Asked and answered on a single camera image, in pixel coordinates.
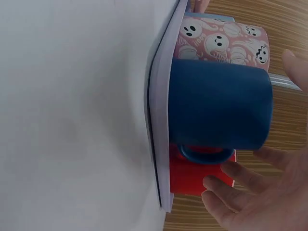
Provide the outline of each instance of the finger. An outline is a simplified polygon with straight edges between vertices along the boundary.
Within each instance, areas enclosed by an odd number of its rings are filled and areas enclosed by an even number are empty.
[[[287,76],[304,92],[308,92],[308,63],[297,58],[290,50],[282,54],[282,63]]]
[[[226,207],[226,205],[211,191],[202,193],[202,201],[208,212],[223,228],[229,230],[236,214]]]
[[[252,199],[253,195],[244,193],[225,184],[213,176],[203,179],[203,185],[212,191],[229,208],[235,211],[241,211],[243,207]]]
[[[285,170],[294,158],[294,155],[288,151],[269,147],[262,147],[259,150],[254,151],[254,155],[280,170]]]
[[[210,0],[195,0],[194,12],[204,13],[209,3],[210,3]]]
[[[256,194],[265,191],[270,185],[276,182],[275,178],[263,177],[232,161],[223,163],[221,165],[221,170]]]

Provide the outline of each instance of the ghost pattern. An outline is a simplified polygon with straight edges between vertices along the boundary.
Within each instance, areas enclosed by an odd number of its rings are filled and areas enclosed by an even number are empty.
[[[242,47],[232,47],[230,51],[230,63],[238,65],[246,65],[249,62],[247,59],[247,53]]]
[[[204,21],[195,18],[184,18],[181,24],[180,33],[188,38],[195,39],[202,34],[202,28],[210,31],[217,31],[218,26],[211,27]]]
[[[259,30],[256,26],[250,26],[245,24],[240,25],[242,27],[242,31],[248,36],[259,37],[262,35],[261,30]]]
[[[178,36],[177,44],[180,46],[189,45],[189,43],[180,35]]]
[[[197,49],[191,45],[185,45],[179,49],[179,59],[199,60],[202,56],[203,53],[198,55]]]
[[[255,66],[257,65],[257,62],[263,65],[269,60],[269,46],[264,41],[258,41],[254,38],[250,38],[249,41],[235,41],[232,45],[240,45],[247,48],[253,54],[252,59]]]
[[[214,57],[218,62],[228,62],[228,46],[229,40],[227,36],[220,33],[207,36],[204,42],[206,53]]]
[[[225,34],[231,38],[237,38],[243,36],[241,34],[241,29],[235,23],[226,23],[223,26],[223,31]]]

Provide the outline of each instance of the hand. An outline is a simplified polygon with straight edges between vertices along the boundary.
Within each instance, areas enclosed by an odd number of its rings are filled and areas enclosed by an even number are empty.
[[[193,12],[204,13],[209,3],[210,0],[195,0]]]
[[[286,50],[282,55],[288,77],[308,92],[308,63]],[[261,160],[283,170],[268,178],[226,162],[221,169],[253,194],[234,189],[215,177],[204,178],[202,200],[210,214],[229,231],[308,230],[308,147],[296,152],[261,148]]]

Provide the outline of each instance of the blue mug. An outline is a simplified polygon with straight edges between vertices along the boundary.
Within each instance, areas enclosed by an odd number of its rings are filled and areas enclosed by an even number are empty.
[[[173,59],[168,99],[170,142],[187,159],[218,164],[234,149],[259,149],[273,113],[268,73],[229,63]],[[215,154],[189,147],[213,147]]]

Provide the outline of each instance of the mug handle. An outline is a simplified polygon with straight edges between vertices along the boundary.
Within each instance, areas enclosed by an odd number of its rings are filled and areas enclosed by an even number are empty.
[[[234,152],[233,149],[224,149],[219,153],[211,153],[211,154],[198,153],[190,150],[184,145],[178,145],[178,149],[181,155],[187,158],[188,160],[203,165],[215,165],[222,163],[228,160]]]

